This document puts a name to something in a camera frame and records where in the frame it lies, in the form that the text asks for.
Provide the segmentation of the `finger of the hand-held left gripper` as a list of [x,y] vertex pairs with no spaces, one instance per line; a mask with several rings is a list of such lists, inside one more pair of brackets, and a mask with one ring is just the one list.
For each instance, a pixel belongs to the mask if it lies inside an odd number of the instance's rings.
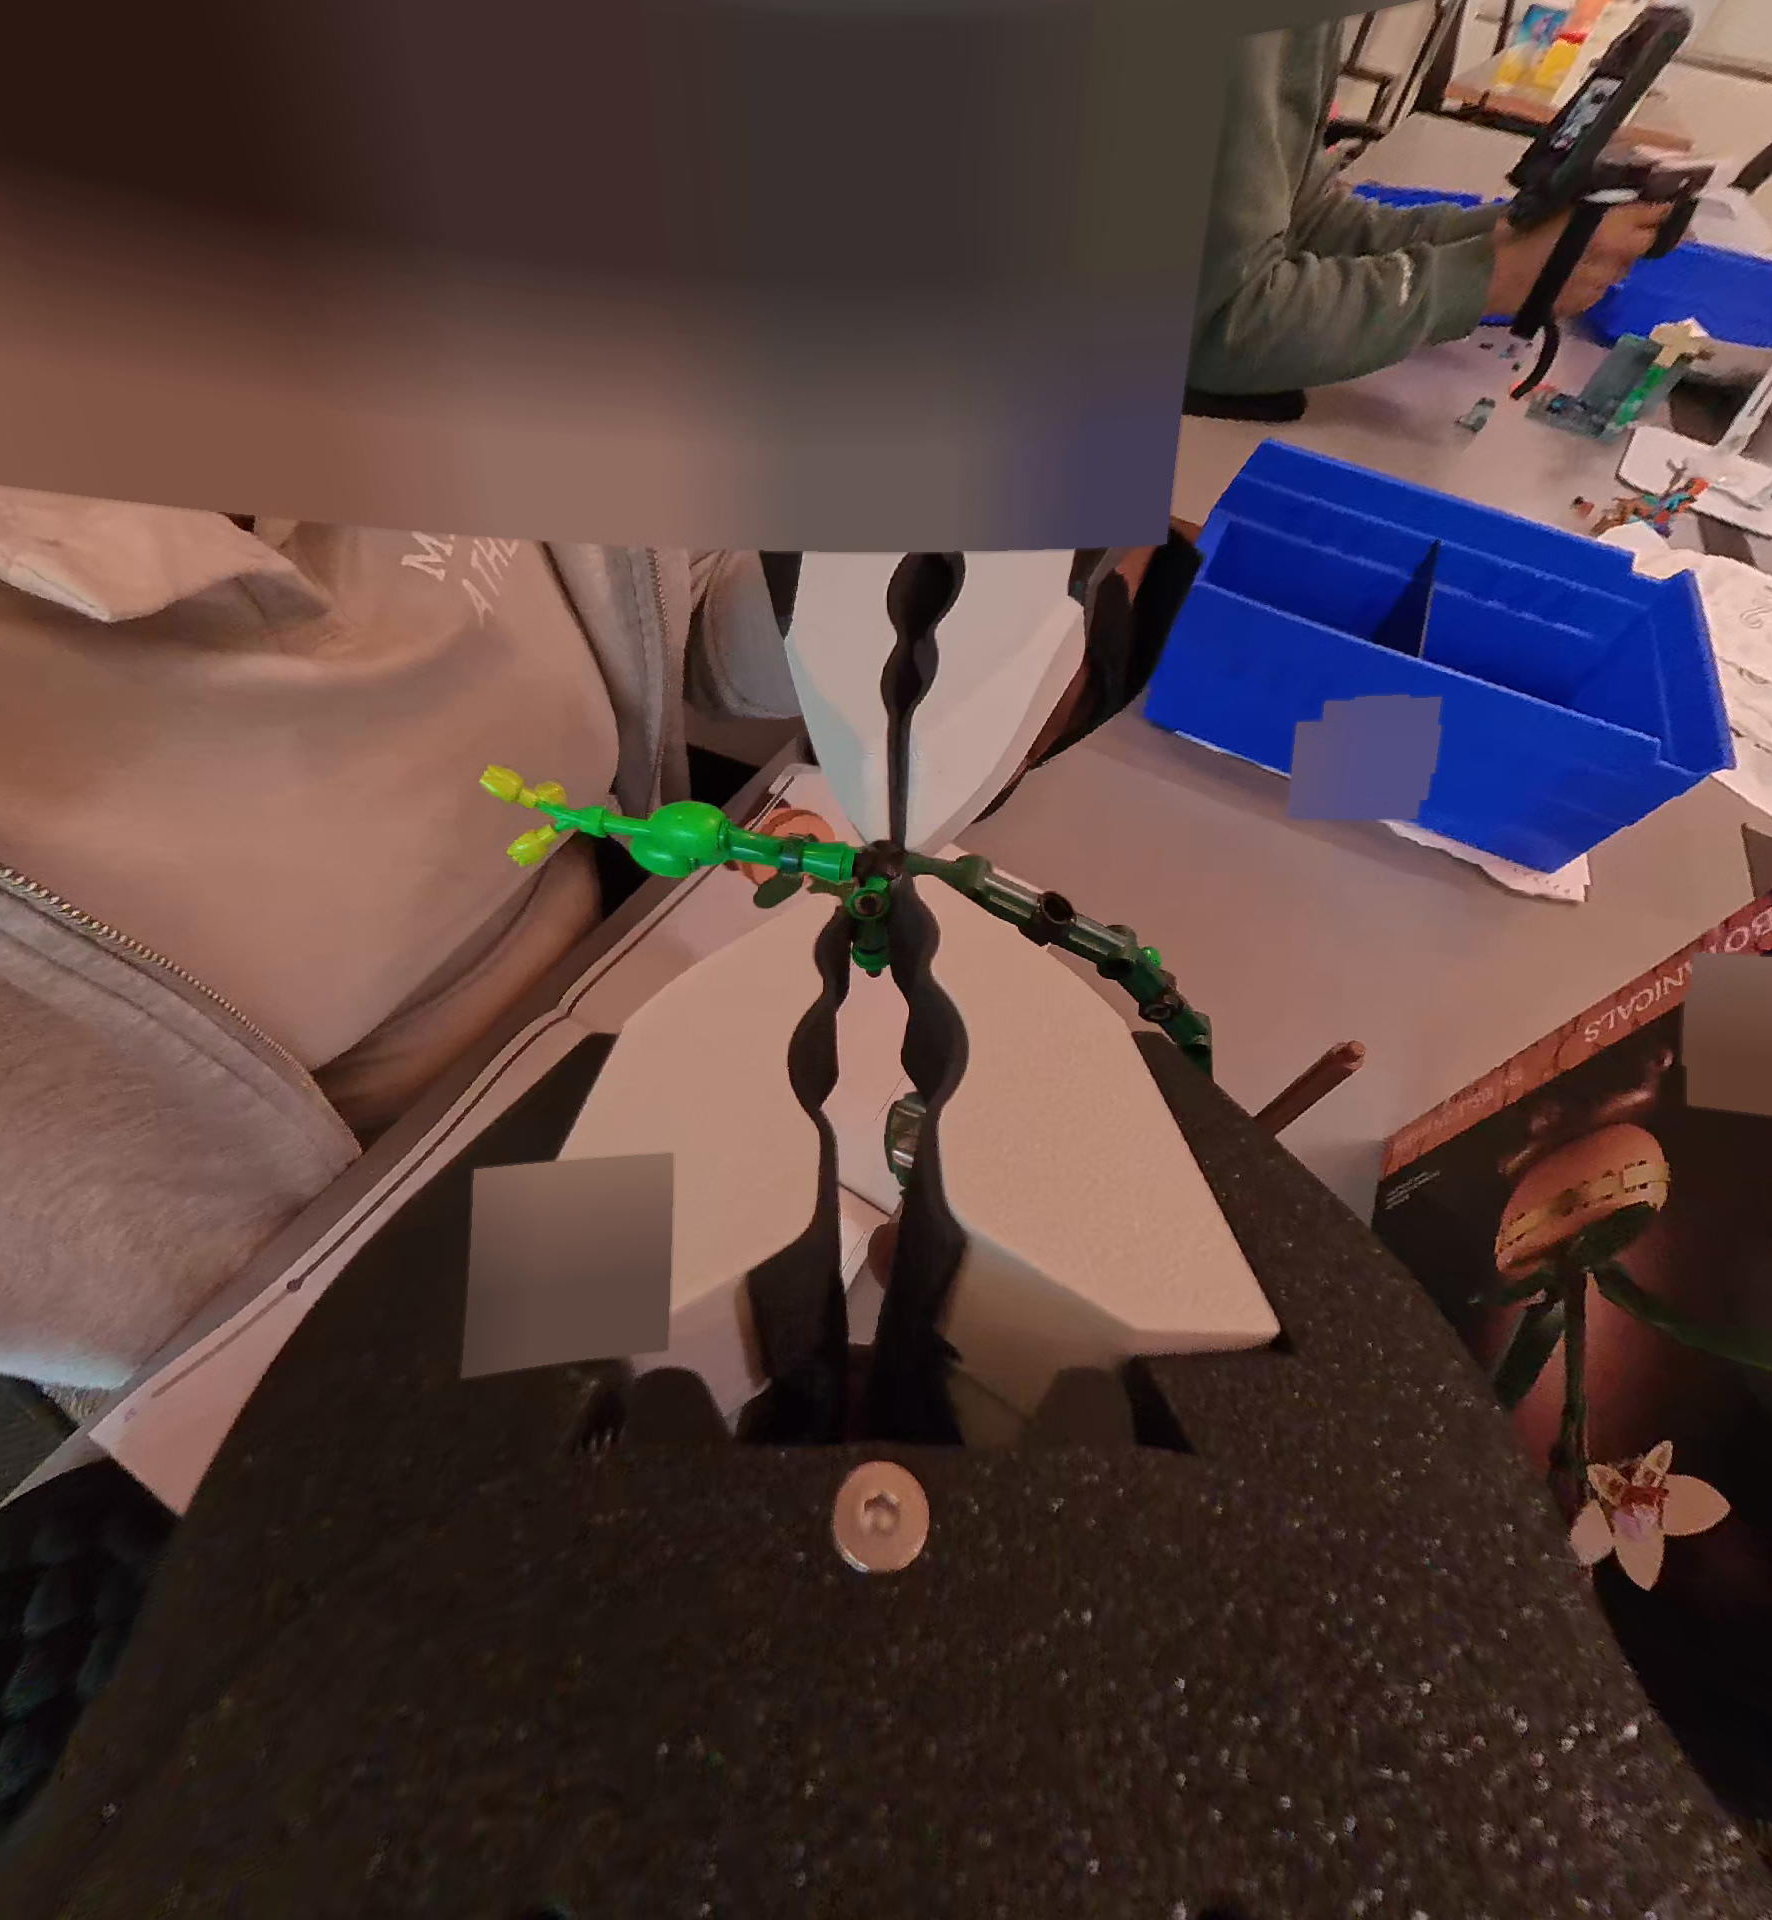
[[1017,777],[1086,660],[1073,550],[971,550],[907,723],[903,844],[934,852]]
[[887,588],[905,555],[808,552],[784,636],[802,726],[858,838],[890,833],[890,719],[881,680],[898,632]]

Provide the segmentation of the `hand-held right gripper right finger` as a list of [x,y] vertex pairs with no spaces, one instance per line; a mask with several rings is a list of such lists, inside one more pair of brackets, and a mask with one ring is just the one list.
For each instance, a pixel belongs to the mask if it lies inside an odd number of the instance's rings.
[[1280,1320],[1127,1021],[1008,925],[942,925],[932,973],[965,1033],[937,1123],[963,1230],[945,1410],[1024,1421],[1070,1367],[1269,1346]]

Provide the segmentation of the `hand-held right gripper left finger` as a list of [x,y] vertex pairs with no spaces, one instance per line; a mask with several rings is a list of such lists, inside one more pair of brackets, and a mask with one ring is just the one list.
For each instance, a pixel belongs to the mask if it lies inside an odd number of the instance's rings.
[[699,1375],[716,1400],[757,1395],[746,1277],[815,1219],[822,1135],[786,1057],[822,989],[826,912],[755,925],[675,976],[621,1025],[561,1160],[672,1160],[667,1343],[643,1367]]

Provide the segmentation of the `green toy brick plant stem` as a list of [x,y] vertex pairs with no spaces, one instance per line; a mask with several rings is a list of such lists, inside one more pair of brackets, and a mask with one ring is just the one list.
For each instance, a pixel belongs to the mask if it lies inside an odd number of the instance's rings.
[[753,890],[761,907],[802,891],[835,900],[834,943],[869,977],[911,960],[914,938],[898,921],[917,903],[914,879],[937,882],[1031,945],[1089,965],[1132,995],[1137,1020],[1155,1027],[1186,1062],[1212,1072],[1209,1020],[1179,991],[1158,948],[1140,942],[1130,925],[1097,921],[1061,894],[1008,876],[981,856],[770,833],[738,825],[721,807],[699,800],[662,803],[637,820],[605,806],[565,803],[559,781],[528,783],[495,764],[481,769],[478,783],[489,798],[532,813],[532,825],[507,846],[507,858],[519,868],[538,868],[572,838],[618,844],[641,871],[678,882],[716,868],[757,868],[765,871]]

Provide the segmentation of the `grey desk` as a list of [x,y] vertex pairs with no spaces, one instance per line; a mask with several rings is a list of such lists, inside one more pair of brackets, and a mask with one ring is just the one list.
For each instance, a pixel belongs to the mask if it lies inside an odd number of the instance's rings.
[[[1586,524],[1571,502],[1617,491],[1617,449],[1503,402],[1515,373],[1486,337],[1313,389],[1296,424],[1186,419],[1172,513],[1203,522],[1272,430],[1561,530]],[[1586,900],[1547,901],[1380,825],[1292,820],[1282,777],[1135,709],[1027,775],[965,844],[1160,948],[1208,1013],[1218,1083],[1239,1107],[1331,1043],[1364,1043],[1364,1067],[1283,1143],[1365,1216],[1383,1137],[1759,891],[1746,827],[1772,833],[1772,800],[1762,809],[1704,781],[1595,848]]]

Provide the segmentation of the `brown toy stick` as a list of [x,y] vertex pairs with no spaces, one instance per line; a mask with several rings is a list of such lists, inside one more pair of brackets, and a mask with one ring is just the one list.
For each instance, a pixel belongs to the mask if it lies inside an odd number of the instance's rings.
[[1365,1046],[1358,1040],[1330,1046],[1327,1051],[1300,1072],[1280,1093],[1258,1107],[1252,1119],[1265,1133],[1274,1137],[1280,1135],[1337,1091],[1364,1066],[1364,1059]]

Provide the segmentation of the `white instruction booklet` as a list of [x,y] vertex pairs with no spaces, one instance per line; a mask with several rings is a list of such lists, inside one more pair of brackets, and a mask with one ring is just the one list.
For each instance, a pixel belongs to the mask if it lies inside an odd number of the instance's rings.
[[393,1123],[173,1333],[59,1451],[109,1459],[181,1514],[273,1360],[345,1266],[585,1040],[757,919],[753,879],[650,876],[430,1081]]

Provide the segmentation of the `small toy brick model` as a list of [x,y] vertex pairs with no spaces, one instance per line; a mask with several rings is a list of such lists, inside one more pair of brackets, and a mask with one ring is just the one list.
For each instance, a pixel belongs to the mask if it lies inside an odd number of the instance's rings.
[[1650,333],[1622,333],[1573,392],[1539,389],[1525,414],[1575,438],[1616,441],[1657,407],[1704,361],[1715,342],[1691,317],[1664,321]]

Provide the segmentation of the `orchid picture toy box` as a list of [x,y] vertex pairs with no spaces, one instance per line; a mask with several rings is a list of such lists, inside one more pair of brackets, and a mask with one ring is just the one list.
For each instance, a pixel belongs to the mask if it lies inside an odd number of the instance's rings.
[[1772,1868],[1772,1114],[1689,1087],[1726,961],[1772,995],[1772,890],[1403,1126],[1372,1226]]

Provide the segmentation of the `person's beige hoodie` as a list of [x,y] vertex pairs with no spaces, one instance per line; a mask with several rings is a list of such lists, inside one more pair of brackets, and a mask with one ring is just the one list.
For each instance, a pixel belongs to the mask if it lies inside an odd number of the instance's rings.
[[128,1380],[597,927],[483,765],[684,800],[800,570],[0,486],[0,1378]]

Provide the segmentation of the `long blue plastic bin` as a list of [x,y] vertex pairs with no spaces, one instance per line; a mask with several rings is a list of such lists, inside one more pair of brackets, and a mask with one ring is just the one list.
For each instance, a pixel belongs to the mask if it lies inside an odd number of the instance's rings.
[[[1408,301],[1427,315],[1431,340],[1463,321],[1510,324],[1510,295],[1497,293],[1495,228],[1510,200],[1336,181],[1305,212],[1303,242],[1330,255],[1383,255]],[[1586,306],[1567,306],[1567,324],[1602,346],[1662,324],[1698,324],[1714,346],[1772,350],[1772,255],[1678,242],[1644,255]]]

